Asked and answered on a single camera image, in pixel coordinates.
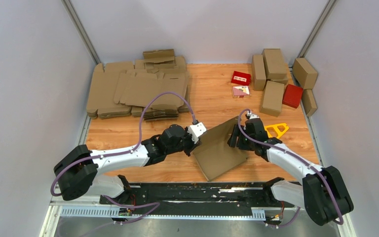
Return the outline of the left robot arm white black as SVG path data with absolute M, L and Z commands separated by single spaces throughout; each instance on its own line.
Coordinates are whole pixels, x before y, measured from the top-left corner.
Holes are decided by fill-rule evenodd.
M 78 145 L 53 168 L 59 196 L 70 201 L 83 195 L 105 195 L 120 204 L 128 203 L 132 192 L 125 178 L 108 177 L 107 172 L 154 165 L 180 152 L 190 156 L 206 131 L 201 122 L 186 128 L 173 124 L 162 134 L 126 148 L 101 151 Z

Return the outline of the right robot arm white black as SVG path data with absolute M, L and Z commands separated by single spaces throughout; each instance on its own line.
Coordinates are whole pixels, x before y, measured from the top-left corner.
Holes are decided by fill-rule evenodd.
M 269 137 L 260 118 L 251 118 L 245 125 L 236 123 L 227 143 L 232 148 L 253 151 L 297 180 L 297 184 L 280 177 L 269 181 L 262 192 L 266 205 L 275 206 L 284 201 L 304 208 L 319 226 L 329 222 L 342 224 L 343 215 L 354 210 L 353 201 L 337 168 L 322 167 L 307 161 L 280 139 Z

